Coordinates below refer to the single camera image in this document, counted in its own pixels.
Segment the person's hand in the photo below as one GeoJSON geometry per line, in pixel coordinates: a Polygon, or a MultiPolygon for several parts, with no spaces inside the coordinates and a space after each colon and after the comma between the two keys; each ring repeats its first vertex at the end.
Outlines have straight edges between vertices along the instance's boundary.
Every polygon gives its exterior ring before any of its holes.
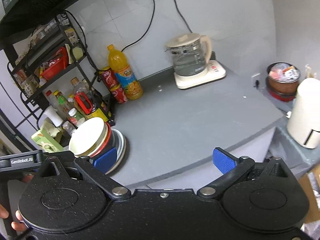
{"type": "Polygon", "coordinates": [[[9,215],[12,215],[11,227],[16,232],[24,232],[27,226],[23,222],[20,212],[18,211],[18,202],[21,194],[25,190],[27,184],[32,180],[33,174],[25,174],[21,180],[8,181],[8,197],[10,207],[4,207],[1,202],[1,218],[8,220],[9,215]]]}

